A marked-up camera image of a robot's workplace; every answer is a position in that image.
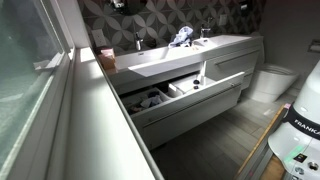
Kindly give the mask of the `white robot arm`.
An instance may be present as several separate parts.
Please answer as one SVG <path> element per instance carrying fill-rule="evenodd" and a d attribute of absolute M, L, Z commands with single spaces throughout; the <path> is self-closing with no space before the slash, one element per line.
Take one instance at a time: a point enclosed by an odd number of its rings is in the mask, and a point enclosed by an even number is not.
<path fill-rule="evenodd" d="M 320 180 L 320 61 L 268 144 L 295 180 Z"/>

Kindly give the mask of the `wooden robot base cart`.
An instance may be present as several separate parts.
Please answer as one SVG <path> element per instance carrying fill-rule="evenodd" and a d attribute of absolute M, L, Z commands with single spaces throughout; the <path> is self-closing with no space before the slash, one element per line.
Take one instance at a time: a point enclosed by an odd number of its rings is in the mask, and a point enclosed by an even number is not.
<path fill-rule="evenodd" d="M 243 162 L 234 180 L 283 180 L 285 169 L 268 145 L 268 137 L 279 127 L 288 108 L 282 105 Z"/>

